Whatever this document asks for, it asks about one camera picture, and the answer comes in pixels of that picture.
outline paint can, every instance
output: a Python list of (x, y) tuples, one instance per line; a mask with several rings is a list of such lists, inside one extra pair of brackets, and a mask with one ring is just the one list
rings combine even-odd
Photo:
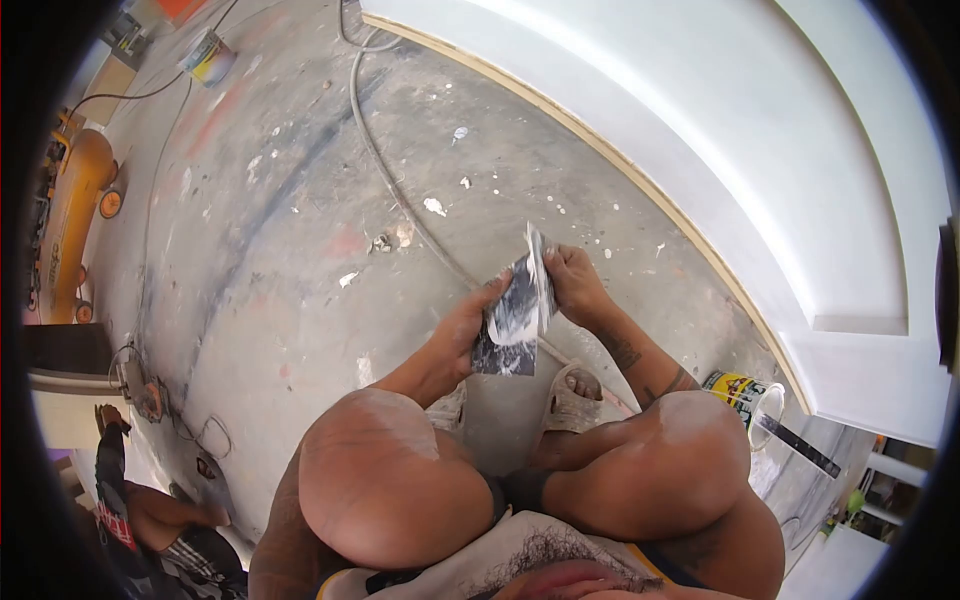
[(193, 38), (177, 66), (204, 87), (212, 87), (224, 78), (236, 60), (236, 53), (207, 27)]
[(760, 381), (735, 372), (717, 371), (707, 377), (704, 389), (730, 404), (740, 415), (753, 452), (767, 445), (771, 434), (762, 427), (754, 427), (754, 415), (760, 411), (774, 420), (780, 420), (786, 392), (781, 384)]

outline orange wheel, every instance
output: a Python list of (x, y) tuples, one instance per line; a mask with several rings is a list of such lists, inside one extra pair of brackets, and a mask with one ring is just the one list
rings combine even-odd
[(110, 168), (110, 177), (107, 179), (107, 185), (113, 185), (114, 181), (117, 181), (117, 175), (120, 174), (120, 165), (117, 164), (117, 161), (113, 161), (113, 165)]
[(104, 192), (104, 197), (100, 199), (100, 216), (105, 219), (112, 219), (120, 212), (123, 206), (123, 196), (115, 188), (110, 188)]
[(73, 316), (79, 324), (88, 324), (93, 321), (93, 304), (86, 300), (77, 301), (77, 310)]

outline man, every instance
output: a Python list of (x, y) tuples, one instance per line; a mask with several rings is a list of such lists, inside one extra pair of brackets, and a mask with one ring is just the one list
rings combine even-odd
[(544, 264), (561, 311), (603, 343), (643, 412), (592, 427), (600, 384), (569, 367), (530, 467), (499, 479), (476, 470), (449, 433), (463, 395), (431, 406), (470, 375), (505, 272), (307, 430), (253, 555), (251, 598), (777, 596), (783, 540), (747, 483), (737, 414), (615, 305), (586, 252), (559, 246)]
[(247, 573), (214, 527), (229, 525), (223, 507), (180, 502), (124, 479), (120, 412), (98, 410), (97, 538), (101, 557), (132, 598), (247, 597)]

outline forearm tattoo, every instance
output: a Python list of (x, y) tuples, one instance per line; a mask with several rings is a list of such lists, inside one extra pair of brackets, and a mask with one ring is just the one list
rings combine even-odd
[(607, 349), (613, 362), (621, 371), (628, 370), (636, 361), (640, 360), (642, 354), (634, 350), (630, 342), (616, 333), (600, 330), (596, 335), (597, 339), (600, 340), (600, 343)]
[(643, 393), (647, 396), (647, 403), (643, 408), (646, 408), (671, 392), (685, 392), (687, 390), (699, 389), (700, 384), (697, 383), (697, 380), (694, 379), (690, 373), (686, 372), (686, 369), (678, 365), (677, 374), (674, 375), (673, 381), (659, 394), (654, 393), (648, 386), (643, 387)]

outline curved wooden edge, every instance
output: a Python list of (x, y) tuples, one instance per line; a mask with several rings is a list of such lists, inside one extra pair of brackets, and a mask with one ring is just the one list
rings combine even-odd
[(774, 335), (773, 329), (771, 329), (770, 325), (768, 325), (768, 323), (760, 315), (760, 311), (756, 308), (756, 305), (750, 298), (750, 295), (747, 294), (747, 291), (743, 288), (740, 280), (733, 274), (730, 266), (723, 260), (723, 258), (721, 258), (716, 249), (710, 244), (709, 241), (707, 241), (707, 238), (704, 237), (704, 234), (693, 225), (693, 223), (687, 218), (686, 214), (680, 210), (677, 205), (674, 204), (674, 202), (670, 200), (670, 198), (664, 194), (663, 191), (660, 190), (660, 188), (657, 187), (657, 185), (646, 176), (646, 174), (643, 173), (643, 171), (640, 170), (639, 167), (622, 155), (620, 151), (614, 148), (614, 146), (611, 145), (610, 142), (603, 138), (599, 133), (595, 132), (593, 129), (580, 121), (580, 119), (567, 112), (563, 107), (550, 100), (533, 87), (530, 87), (524, 82), (518, 80), (510, 73), (501, 70), (499, 67), (496, 67), (489, 62), (474, 56), (473, 54), (461, 50), (453, 44), (445, 42), (441, 39), (437, 39), (415, 29), (411, 29), (406, 25), (397, 23), (382, 16), (370, 14), (366, 11), (361, 12), (361, 14), (364, 22), (368, 25), (373, 25), (374, 27), (397, 34), (398, 36), (405, 37), (406, 39), (438, 52), (449, 59), (456, 60), (462, 65), (473, 69), (488, 79), (503, 85), (520, 98), (523, 98), (530, 104), (539, 108), (546, 114), (556, 119), (561, 125), (574, 132), (577, 137), (587, 142), (587, 144), (589, 144), (593, 150), (600, 153), (600, 155), (608, 160), (621, 173), (630, 178), (630, 181), (632, 181), (634, 185), (640, 188), (644, 194), (653, 200), (654, 203), (660, 207), (660, 210), (662, 210), (666, 216), (677, 225), (686, 238), (694, 245), (694, 247), (696, 247), (697, 250), (700, 251), (704, 258), (707, 259), (707, 262), (711, 267), (713, 267), (713, 270), (720, 275), (720, 278), (723, 279), (724, 283), (727, 284), (734, 297), (740, 302), (740, 305), (754, 323), (754, 326), (756, 327), (757, 331), (759, 331), (760, 336), (763, 338), (763, 341), (766, 343), (767, 347), (771, 352), (773, 352), (774, 358), (777, 359), (777, 363), (780, 365), (783, 375), (786, 377), (787, 382), (793, 389), (793, 392), (796, 395), (797, 400), (800, 402), (800, 406), (804, 413), (808, 415), (813, 414), (813, 411), (810, 409), (810, 406), (806, 401), (804, 390), (800, 386), (800, 381), (793, 370), (793, 366), (790, 364), (790, 361), (787, 359), (786, 352), (783, 351), (783, 348), (780, 345), (780, 340), (777, 339), (777, 336)]

